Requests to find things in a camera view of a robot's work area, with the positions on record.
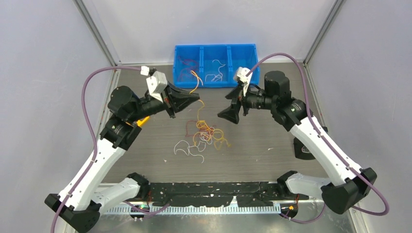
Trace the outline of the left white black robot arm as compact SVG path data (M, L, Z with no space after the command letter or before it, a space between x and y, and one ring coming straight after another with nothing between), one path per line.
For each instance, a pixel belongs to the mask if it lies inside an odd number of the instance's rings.
M102 192L96 189L111 167L130 148L141 132L142 120L166 111L170 117L199 100L192 93L167 83L160 99L146 93L139 98L129 87L119 86L111 93L108 108L111 117L93 140L93 151L73 180L58 194L49 194L45 204L75 231L86 233L107 210L126 200L145 200L150 192L149 181L137 173Z

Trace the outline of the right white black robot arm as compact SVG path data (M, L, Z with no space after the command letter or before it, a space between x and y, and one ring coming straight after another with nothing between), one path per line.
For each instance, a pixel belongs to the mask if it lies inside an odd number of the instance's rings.
M292 97L286 75L270 71L264 76L264 88L254 91L247 72L247 68L241 67L234 75L237 86L226 95L230 106L218 117L238 124L240 109L245 116L249 109L269 110L273 119L309 150L328 175L318 178L289 171L277 179L278 195L283 199L295 194L321 199L337 214L343 214L366 197L370 191L368 183L374 183L377 174L372 168L359 166L332 142L306 104Z

